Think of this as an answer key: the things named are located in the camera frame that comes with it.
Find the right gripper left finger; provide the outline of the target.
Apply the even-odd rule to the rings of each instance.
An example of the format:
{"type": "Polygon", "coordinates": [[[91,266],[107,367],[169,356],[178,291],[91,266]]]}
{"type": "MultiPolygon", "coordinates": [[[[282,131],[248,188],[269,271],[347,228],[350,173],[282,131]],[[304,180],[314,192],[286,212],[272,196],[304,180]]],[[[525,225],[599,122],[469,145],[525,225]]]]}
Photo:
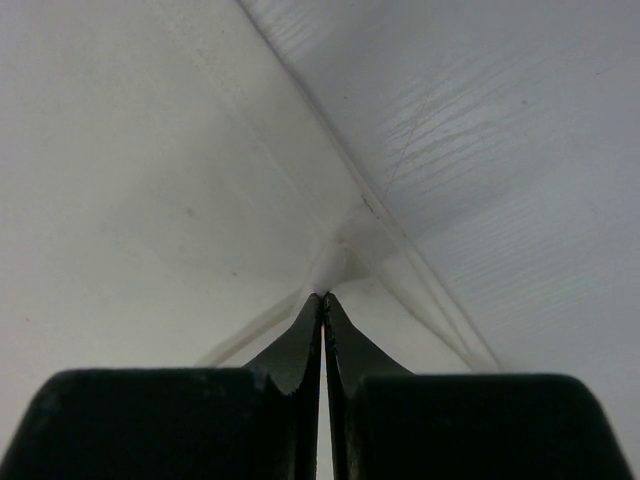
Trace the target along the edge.
{"type": "Polygon", "coordinates": [[[33,397],[5,479],[312,479],[320,299],[236,368],[81,369],[33,397]]]}

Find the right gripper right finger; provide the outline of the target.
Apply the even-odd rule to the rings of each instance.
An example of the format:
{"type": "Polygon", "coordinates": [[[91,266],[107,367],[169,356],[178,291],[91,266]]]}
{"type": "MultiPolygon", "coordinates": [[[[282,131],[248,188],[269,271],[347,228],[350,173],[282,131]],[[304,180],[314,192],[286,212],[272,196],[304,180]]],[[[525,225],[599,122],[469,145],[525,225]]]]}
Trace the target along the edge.
{"type": "Polygon", "coordinates": [[[324,299],[338,479],[628,479],[608,418],[557,374],[419,375],[324,299]]]}

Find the cream white t shirt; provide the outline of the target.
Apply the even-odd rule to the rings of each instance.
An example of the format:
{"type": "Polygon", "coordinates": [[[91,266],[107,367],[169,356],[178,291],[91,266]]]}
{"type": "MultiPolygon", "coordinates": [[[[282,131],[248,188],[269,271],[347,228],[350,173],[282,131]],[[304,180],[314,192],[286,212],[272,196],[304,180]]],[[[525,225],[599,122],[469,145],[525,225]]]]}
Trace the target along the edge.
{"type": "Polygon", "coordinates": [[[430,368],[494,371],[234,1],[1,5],[1,404],[224,362],[365,269],[430,368]]]}

